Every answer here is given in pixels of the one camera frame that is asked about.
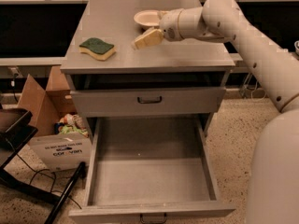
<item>bowl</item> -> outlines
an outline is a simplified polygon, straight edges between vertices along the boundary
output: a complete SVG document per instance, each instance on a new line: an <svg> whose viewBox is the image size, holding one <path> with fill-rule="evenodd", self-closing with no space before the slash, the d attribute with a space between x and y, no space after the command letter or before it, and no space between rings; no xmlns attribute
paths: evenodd
<svg viewBox="0 0 299 224"><path fill-rule="evenodd" d="M144 30L150 27L159 27L159 11L158 10L144 10L134 15L134 21L139 24Z"/></svg>

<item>drawer front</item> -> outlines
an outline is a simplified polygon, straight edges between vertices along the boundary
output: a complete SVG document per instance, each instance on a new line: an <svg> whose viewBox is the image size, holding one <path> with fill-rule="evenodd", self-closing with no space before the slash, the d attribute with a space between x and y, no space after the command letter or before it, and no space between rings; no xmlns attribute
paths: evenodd
<svg viewBox="0 0 299 224"><path fill-rule="evenodd" d="M165 223L181 217L225 217L195 118L98 119L77 223Z"/></svg>
<svg viewBox="0 0 299 224"><path fill-rule="evenodd" d="M71 92L85 117L210 113L218 111L224 94L223 87Z"/></svg>

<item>sponge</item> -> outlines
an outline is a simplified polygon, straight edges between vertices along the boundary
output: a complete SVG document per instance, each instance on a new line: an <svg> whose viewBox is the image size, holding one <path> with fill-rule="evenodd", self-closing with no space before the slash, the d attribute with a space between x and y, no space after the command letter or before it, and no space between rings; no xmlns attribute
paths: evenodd
<svg viewBox="0 0 299 224"><path fill-rule="evenodd" d="M92 37L80 44L79 50L81 53L91 55L96 60L104 61L115 52L115 47L99 38Z"/></svg>

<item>black cable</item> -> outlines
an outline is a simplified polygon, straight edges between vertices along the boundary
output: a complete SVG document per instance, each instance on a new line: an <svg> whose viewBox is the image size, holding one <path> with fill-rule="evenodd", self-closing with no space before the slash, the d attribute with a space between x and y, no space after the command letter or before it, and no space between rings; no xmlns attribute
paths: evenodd
<svg viewBox="0 0 299 224"><path fill-rule="evenodd" d="M62 193L59 190L53 190L52 192L60 192L60 193ZM82 209L82 207L73 198L71 198L70 196L68 196L67 198L69 198L71 201L73 201L78 206L78 208Z"/></svg>

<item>floor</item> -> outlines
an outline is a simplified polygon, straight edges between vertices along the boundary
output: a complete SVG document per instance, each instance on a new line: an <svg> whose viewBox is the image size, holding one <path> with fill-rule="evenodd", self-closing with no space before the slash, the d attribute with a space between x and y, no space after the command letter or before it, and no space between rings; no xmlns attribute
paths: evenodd
<svg viewBox="0 0 299 224"><path fill-rule="evenodd" d="M247 188L249 182L250 163L256 140L263 127L278 112L267 98L241 99L226 95L219 112L214 116L206 138L209 158L214 174L217 177L221 197L224 203L233 203L235 211L223 218L190 218L169 220L167 223L205 223L205 224L240 224L244 223ZM47 168L29 146L25 146L20 156L34 169ZM6 170L20 181L29 183L35 174L18 157L7 166ZM53 190L62 191L73 171L56 173ZM32 185L44 190L50 190L52 179L37 175ZM71 193L78 204L84 198L84 180L79 180ZM63 210L57 216L56 224L74 223L69 217L71 209L78 205L68 199ZM0 223L44 223L50 213L51 205L44 204L33 198L0 186Z"/></svg>

